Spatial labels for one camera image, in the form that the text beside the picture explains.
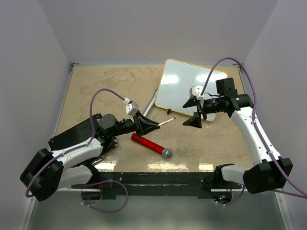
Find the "red whiteboard marker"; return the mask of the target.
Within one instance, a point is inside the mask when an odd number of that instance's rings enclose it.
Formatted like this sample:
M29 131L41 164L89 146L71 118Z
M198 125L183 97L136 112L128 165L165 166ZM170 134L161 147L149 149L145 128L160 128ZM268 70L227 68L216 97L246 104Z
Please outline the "red whiteboard marker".
M170 119L168 119L168 120L166 120L164 122L159 123L158 125L159 126L163 126L163 125L168 124L169 122L171 122L171 121L173 121L175 119L176 119L176 117L172 117L172 118L170 118Z

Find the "yellow framed whiteboard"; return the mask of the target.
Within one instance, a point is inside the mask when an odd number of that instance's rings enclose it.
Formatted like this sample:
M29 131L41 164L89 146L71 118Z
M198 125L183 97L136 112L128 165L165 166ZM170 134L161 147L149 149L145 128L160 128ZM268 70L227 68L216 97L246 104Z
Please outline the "yellow framed whiteboard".
M211 68L180 60L167 59L155 99L157 107L193 116L196 107L183 108L193 86L203 87Z

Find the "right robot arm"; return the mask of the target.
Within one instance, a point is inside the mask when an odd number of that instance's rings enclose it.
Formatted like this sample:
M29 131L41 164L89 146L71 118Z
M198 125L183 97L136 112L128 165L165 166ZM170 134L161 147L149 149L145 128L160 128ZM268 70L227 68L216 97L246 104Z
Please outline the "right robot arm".
M271 144L256 118L254 104L248 94L238 94L233 78L216 81L217 95L205 99L202 86L189 90L189 99L184 108L197 108L193 117L183 123L185 126L201 128L201 118L207 114L224 112L236 124L252 157L253 166L248 169L234 164L219 165L214 170L213 181L219 188L230 182L244 185L251 194L283 188L293 164L283 158Z

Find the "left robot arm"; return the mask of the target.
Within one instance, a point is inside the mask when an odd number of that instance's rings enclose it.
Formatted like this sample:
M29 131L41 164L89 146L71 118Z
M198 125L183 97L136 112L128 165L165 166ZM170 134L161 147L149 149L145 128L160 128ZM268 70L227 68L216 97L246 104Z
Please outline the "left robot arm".
M34 196L38 201L44 201L58 189L76 184L96 187L99 176L92 163L118 145L117 136L136 133L142 137L160 129L158 122L140 112L132 119L121 121L112 114L95 115L93 120L93 137L64 149L41 149L36 153L20 177L26 186L27 198Z

